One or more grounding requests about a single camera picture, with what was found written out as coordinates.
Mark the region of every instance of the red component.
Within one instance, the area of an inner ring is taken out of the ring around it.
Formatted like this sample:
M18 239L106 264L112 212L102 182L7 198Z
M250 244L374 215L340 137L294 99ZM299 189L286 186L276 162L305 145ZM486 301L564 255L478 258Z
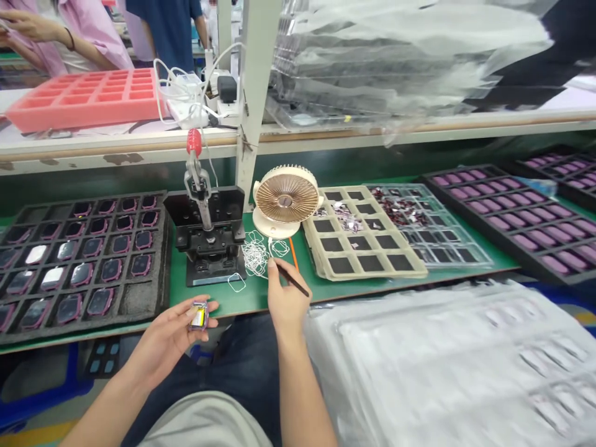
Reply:
M188 131L188 137L186 139L186 151L190 155L192 151L194 151L196 157L198 158L201 155L201 150L203 148L203 144L201 141L201 133L198 129L191 129Z

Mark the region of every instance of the pink shirt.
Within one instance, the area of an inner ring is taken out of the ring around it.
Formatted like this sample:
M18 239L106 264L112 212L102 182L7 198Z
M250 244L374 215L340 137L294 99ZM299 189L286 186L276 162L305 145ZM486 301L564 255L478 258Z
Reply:
M11 0L11 3L22 11L38 14L35 0ZM0 0L0 9L13 9L11 3ZM58 11L73 33L95 45L115 66L123 70L134 68L101 0L59 0ZM42 59L50 76L68 73L53 42L31 42L16 31L11 32L11 37L35 52Z

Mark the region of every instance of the desk fan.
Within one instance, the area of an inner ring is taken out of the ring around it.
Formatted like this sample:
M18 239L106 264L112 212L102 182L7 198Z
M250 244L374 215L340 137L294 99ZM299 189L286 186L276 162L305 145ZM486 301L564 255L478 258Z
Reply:
M273 239L287 239L323 203L317 180L301 166L278 166L253 186L256 229Z

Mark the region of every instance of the forearm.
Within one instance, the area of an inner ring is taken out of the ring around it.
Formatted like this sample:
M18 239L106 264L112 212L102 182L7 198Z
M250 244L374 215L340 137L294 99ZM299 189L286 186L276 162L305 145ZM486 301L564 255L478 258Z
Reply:
M209 33L207 32L207 24L205 23L205 17L200 16L194 19L194 25L197 27L197 32L199 33L199 39L203 44L203 48L208 50L210 48Z
M60 447L118 447L148 395L149 390L124 367L107 383Z
M284 447L334 447L337 438L310 363L304 337L278 337Z
M72 32L73 39L71 41L68 31L64 28L58 33L57 41L65 45L67 48L72 48L74 42L74 50L83 56L85 59L93 62L100 70L118 70L108 58L106 58L95 45L87 42L85 39L77 36Z

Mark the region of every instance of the person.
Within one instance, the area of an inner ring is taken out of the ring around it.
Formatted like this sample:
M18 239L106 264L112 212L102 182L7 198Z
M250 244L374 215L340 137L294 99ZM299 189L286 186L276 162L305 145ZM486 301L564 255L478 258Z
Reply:
M187 328L192 302L209 297L166 310L60 447L337 446L302 332L310 298L282 287L278 265L312 295L293 265L271 258L269 314L238 317L204 368L184 352L209 339Z
M127 0L126 9L141 18L155 57L168 68L194 72L190 19L194 20L203 47L209 49L200 0Z
M52 77L134 68L99 0L0 0L0 19L0 47Z

